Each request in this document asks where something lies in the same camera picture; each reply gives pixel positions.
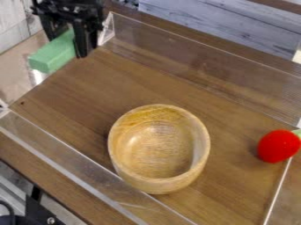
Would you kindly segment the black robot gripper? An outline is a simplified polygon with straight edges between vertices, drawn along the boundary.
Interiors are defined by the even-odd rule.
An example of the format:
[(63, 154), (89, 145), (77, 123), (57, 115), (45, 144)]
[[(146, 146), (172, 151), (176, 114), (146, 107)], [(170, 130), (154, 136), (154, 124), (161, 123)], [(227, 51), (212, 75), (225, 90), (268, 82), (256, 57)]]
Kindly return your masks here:
[(33, 0), (31, 9), (41, 18), (50, 41), (69, 30), (67, 24), (73, 24), (77, 57), (85, 58), (98, 47), (103, 0)]

